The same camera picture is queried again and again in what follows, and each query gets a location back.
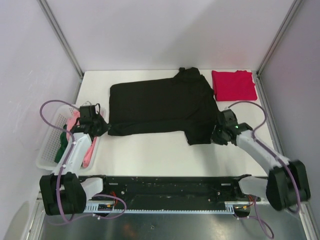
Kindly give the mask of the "black t-shirt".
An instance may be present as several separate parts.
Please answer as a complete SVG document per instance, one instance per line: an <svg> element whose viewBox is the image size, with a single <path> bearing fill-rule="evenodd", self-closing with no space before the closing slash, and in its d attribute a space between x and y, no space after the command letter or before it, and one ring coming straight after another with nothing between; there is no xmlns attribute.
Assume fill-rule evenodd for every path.
<svg viewBox="0 0 320 240"><path fill-rule="evenodd" d="M184 132L189 145L210 144L219 109L214 91L195 68L172 78L110 87L110 136Z"/></svg>

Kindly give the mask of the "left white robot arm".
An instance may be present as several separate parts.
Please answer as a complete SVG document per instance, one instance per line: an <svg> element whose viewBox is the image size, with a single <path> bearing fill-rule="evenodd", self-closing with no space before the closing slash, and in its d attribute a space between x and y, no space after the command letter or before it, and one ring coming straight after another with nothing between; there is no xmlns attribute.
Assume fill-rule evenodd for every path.
<svg viewBox="0 0 320 240"><path fill-rule="evenodd" d="M101 177L79 180L81 168L88 167L84 161L92 160L90 154L98 138L111 126L106 123L98 103L77 107L75 113L73 120L55 127L65 136L58 150L61 157L51 174L43 175L39 181L45 213L49 216L81 214L93 196L105 200L111 193Z"/></svg>

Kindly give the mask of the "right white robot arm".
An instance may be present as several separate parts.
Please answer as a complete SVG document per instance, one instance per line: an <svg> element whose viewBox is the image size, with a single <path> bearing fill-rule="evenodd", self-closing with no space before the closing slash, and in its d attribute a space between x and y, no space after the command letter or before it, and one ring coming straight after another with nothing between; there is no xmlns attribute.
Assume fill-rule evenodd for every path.
<svg viewBox="0 0 320 240"><path fill-rule="evenodd" d="M277 211L298 209L311 198L305 165L300 160L290 160L269 147L255 135L247 123L238 123L231 109L218 114L211 141L217 145L231 143L249 154L265 171L267 179L251 175L241 177L230 188L231 196L242 201L248 195L265 198Z"/></svg>

